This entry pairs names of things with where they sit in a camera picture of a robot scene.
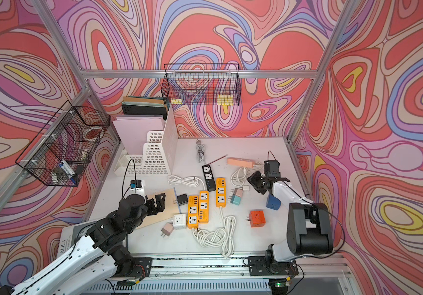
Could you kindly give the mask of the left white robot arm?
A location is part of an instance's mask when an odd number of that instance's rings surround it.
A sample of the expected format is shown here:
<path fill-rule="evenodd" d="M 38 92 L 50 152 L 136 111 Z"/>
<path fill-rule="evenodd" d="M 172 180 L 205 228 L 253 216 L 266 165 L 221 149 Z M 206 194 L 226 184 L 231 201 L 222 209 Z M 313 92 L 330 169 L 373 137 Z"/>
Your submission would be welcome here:
<path fill-rule="evenodd" d="M 165 194 L 153 199 L 130 194 L 117 210 L 77 237 L 74 245 L 47 267 L 16 286 L 3 286 L 0 295 L 78 295 L 115 275 L 137 282 L 149 276 L 150 258 L 135 258 L 123 241 L 148 216 L 165 209 Z"/>

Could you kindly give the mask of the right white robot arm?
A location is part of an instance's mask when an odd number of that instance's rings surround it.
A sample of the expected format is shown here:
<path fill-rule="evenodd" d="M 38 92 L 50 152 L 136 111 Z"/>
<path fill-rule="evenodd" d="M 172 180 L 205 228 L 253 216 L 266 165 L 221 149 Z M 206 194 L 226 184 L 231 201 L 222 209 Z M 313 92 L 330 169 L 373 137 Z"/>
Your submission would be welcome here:
<path fill-rule="evenodd" d="M 268 249 L 271 262 L 286 263 L 297 258 L 323 259 L 334 249 L 333 231 L 327 206 L 297 193 L 289 179 L 279 173 L 256 171 L 247 178 L 253 189 L 276 197 L 288 209 L 283 241 Z"/>

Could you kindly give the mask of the white cube socket adapter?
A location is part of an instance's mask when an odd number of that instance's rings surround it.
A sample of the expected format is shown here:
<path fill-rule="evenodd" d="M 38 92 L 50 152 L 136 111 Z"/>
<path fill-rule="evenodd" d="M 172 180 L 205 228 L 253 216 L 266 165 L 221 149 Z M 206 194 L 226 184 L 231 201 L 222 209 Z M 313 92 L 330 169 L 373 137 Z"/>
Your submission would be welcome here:
<path fill-rule="evenodd" d="M 187 215 L 185 213 L 173 216 L 173 228 L 174 230 L 182 230 L 188 228 Z"/>

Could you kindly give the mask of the orange power strip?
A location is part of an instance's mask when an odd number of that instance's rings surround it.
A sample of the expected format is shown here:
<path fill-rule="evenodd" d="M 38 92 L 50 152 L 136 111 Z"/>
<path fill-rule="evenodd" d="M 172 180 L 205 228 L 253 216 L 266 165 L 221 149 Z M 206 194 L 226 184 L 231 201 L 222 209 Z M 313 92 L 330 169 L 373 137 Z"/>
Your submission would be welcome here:
<path fill-rule="evenodd" d="M 226 179 L 216 179 L 216 206 L 224 208 L 226 206 Z"/>

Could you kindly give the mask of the pink small plug adapter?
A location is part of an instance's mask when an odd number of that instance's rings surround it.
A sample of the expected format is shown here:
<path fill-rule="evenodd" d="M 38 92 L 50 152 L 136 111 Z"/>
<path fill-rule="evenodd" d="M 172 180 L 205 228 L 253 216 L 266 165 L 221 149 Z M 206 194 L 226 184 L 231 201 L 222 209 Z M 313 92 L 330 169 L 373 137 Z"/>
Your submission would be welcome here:
<path fill-rule="evenodd" d="M 174 231 L 174 226 L 172 223 L 167 222 L 162 228 L 161 233 L 162 237 L 169 237 L 171 233 Z"/>

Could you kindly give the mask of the teal plug adapter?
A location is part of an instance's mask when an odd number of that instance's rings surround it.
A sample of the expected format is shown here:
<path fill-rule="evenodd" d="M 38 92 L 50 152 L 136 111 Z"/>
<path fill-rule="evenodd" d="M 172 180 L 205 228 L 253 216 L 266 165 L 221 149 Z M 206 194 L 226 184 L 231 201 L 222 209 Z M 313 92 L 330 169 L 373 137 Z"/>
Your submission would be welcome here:
<path fill-rule="evenodd" d="M 240 205 L 241 200 L 242 200 L 241 196 L 233 194 L 230 199 L 230 203 L 233 205 Z"/>

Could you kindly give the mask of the black charger plug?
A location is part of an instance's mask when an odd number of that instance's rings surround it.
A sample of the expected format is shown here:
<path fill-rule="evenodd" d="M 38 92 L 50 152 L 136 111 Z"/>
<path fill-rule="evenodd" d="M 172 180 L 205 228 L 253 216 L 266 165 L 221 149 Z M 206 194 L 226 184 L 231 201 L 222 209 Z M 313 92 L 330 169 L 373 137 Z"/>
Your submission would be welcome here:
<path fill-rule="evenodd" d="M 177 195 L 176 200 L 174 201 L 179 206 L 187 205 L 189 202 L 189 198 L 187 194 Z"/>

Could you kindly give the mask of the black power strip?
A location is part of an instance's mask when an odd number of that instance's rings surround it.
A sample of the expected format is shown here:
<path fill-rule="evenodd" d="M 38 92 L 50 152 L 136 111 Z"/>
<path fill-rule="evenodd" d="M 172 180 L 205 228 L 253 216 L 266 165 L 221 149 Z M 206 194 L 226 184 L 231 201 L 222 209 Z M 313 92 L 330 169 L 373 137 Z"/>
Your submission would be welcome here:
<path fill-rule="evenodd" d="M 209 192 L 215 191 L 216 190 L 216 181 L 215 181 L 215 177 L 213 175 L 213 172 L 211 170 L 211 166 L 210 165 L 203 165 L 202 170 L 203 170 L 203 173 L 204 173 L 205 184 L 206 184 L 207 190 Z"/>

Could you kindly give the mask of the orange cube socket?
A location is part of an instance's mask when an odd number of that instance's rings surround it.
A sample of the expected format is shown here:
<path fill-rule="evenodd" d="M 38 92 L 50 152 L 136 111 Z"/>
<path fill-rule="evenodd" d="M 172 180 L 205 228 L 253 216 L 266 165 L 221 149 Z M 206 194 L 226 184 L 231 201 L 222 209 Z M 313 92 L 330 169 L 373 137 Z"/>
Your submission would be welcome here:
<path fill-rule="evenodd" d="M 264 212 L 262 210 L 250 211 L 248 215 L 248 221 L 250 222 L 250 226 L 252 228 L 264 227 L 264 225 L 266 224 Z"/>

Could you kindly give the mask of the yellow power strip with adapters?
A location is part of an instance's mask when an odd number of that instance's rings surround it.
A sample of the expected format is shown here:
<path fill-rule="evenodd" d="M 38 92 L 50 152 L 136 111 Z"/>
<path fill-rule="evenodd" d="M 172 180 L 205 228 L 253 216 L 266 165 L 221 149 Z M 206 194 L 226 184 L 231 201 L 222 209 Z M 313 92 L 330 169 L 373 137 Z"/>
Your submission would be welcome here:
<path fill-rule="evenodd" d="M 200 224 L 208 224 L 209 222 L 209 205 L 209 192 L 200 191 L 198 211 L 198 220 Z"/>

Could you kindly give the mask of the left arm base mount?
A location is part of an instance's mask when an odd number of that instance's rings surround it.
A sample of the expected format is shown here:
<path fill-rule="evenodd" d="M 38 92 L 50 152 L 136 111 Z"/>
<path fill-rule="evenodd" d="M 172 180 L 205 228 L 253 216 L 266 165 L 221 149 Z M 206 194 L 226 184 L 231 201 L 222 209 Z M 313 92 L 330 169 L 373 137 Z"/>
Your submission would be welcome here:
<path fill-rule="evenodd" d="M 114 277 L 146 278 L 151 273 L 152 262 L 153 259 L 149 257 L 127 258 L 117 266 Z"/>

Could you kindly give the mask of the blue cube socket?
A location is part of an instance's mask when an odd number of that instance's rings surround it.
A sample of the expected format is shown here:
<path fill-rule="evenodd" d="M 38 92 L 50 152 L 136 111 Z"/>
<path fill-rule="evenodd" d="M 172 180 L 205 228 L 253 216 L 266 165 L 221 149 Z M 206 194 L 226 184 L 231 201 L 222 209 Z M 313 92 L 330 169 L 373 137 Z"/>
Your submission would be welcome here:
<path fill-rule="evenodd" d="M 276 198 L 272 194 L 268 195 L 267 200 L 266 200 L 266 207 L 268 209 L 278 211 L 280 209 L 281 205 L 282 205 L 282 203 L 278 198 Z"/>

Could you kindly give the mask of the pink power strip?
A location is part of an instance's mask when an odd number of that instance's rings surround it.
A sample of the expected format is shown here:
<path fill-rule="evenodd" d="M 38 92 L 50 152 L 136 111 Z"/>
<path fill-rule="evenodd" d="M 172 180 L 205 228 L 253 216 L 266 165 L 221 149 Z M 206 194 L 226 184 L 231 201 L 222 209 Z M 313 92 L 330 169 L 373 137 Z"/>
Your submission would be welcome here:
<path fill-rule="evenodd" d="M 253 160 L 236 158 L 236 157 L 228 157 L 227 164 L 237 166 L 237 167 L 246 167 L 246 168 L 253 168 L 255 166 L 255 162 Z"/>

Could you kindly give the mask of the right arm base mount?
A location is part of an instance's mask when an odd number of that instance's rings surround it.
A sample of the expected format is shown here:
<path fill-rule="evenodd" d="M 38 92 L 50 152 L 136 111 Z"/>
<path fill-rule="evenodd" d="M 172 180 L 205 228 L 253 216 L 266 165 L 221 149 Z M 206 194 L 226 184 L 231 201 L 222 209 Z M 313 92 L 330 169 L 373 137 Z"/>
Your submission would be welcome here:
<path fill-rule="evenodd" d="M 288 276 L 295 277 L 299 274 L 298 267 L 293 263 L 272 261 L 264 256 L 249 256 L 245 258 L 251 276 Z"/>

